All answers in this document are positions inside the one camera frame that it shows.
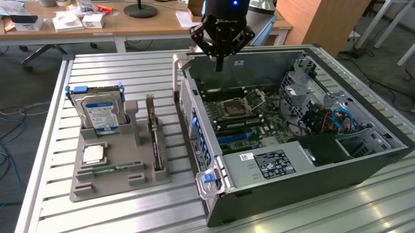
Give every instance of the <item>black lamp base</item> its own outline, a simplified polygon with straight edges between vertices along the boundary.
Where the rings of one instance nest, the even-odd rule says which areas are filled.
[[[126,6],[124,13],[134,18],[150,18],[158,14],[158,9],[150,5],[142,5],[139,9],[139,5],[134,4]]]

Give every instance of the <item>hard drive label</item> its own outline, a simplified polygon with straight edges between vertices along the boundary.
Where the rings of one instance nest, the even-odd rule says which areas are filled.
[[[266,179],[297,172],[283,150],[258,154],[254,158]]]
[[[112,133],[119,127],[116,115],[111,112],[115,108],[114,103],[88,103],[86,107],[91,123],[99,134]]]

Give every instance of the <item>white box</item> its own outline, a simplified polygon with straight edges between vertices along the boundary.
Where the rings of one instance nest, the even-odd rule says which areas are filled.
[[[349,38],[347,38],[347,42],[343,45],[343,48],[341,50],[341,52],[350,52],[354,49],[354,44],[358,44],[358,41],[361,39],[361,34],[358,34],[355,31],[351,31]]]
[[[44,24],[44,20],[42,17],[38,17],[35,23],[15,23],[15,27],[18,31],[40,31],[42,25]]]
[[[52,19],[52,22],[58,33],[84,29],[80,19],[74,15],[58,16]]]
[[[83,19],[83,25],[86,28],[103,28],[104,15],[102,14],[86,15]]]

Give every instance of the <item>floor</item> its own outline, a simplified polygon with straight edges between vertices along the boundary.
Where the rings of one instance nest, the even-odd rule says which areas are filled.
[[[370,24],[371,17],[362,18],[357,31],[363,33],[366,27]],[[362,70],[369,74],[369,77],[387,86],[399,89],[405,93],[409,93],[415,97],[415,81],[406,81],[406,72],[402,67],[398,67],[395,63],[405,54],[415,42],[415,35],[410,32],[397,28],[386,40],[382,48],[373,49],[375,57],[367,55],[357,59],[355,62],[361,66]],[[190,39],[178,40],[159,40],[154,41],[138,41],[131,43],[128,51],[140,50],[172,50],[186,49],[194,43]],[[30,46],[30,51],[35,51],[39,46]],[[106,53],[115,52],[115,45],[111,42],[98,43],[98,49],[92,49],[88,43],[63,45],[63,48],[68,53],[86,54],[86,53]],[[48,51],[36,59],[31,65],[35,67],[32,73],[26,73],[22,69],[20,61],[28,55],[27,52],[22,52],[18,47],[10,47],[8,52],[0,56],[0,109],[10,106],[27,106],[36,102],[44,102],[51,99],[52,91],[55,87],[56,77],[59,73],[62,55],[56,50]],[[359,71],[358,67],[350,61],[342,61],[345,66],[351,72],[366,81],[366,77]],[[413,56],[406,63],[407,71],[415,75],[415,56]],[[389,101],[393,100],[393,95],[387,89],[379,85],[371,86],[377,93]],[[397,94],[397,105],[403,109],[415,109],[410,98],[401,94]],[[47,105],[34,107],[28,113],[36,113],[47,110]],[[415,122],[415,115],[403,113],[403,115]],[[22,119],[22,115],[15,115],[11,119]],[[20,212],[19,202],[23,201],[24,190],[27,187],[31,168],[35,160],[38,145],[40,141],[44,121],[47,115],[28,116],[26,118],[26,131],[16,140],[7,143],[7,148],[15,158],[19,175],[22,179],[23,189],[12,200],[15,205],[6,206],[0,209],[0,233],[14,232],[16,221]],[[4,135],[10,129],[15,127],[15,122],[0,121],[0,135]],[[0,174],[4,172],[4,166],[0,167]],[[16,192],[16,178],[12,171],[6,178],[0,181],[0,205],[8,201]]]

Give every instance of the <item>chair leg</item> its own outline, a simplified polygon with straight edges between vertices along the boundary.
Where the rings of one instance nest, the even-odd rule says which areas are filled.
[[[40,54],[43,54],[46,51],[48,51],[48,49],[52,48],[52,45],[43,45],[40,47],[40,49],[38,49],[36,52],[34,52],[27,58],[26,60],[22,62],[22,65],[26,66],[26,64],[32,61],[36,57],[40,56]]]
[[[59,45],[54,44],[54,48],[58,49],[58,51],[59,51],[62,54],[68,54],[67,51],[64,51],[64,49],[63,49]]]

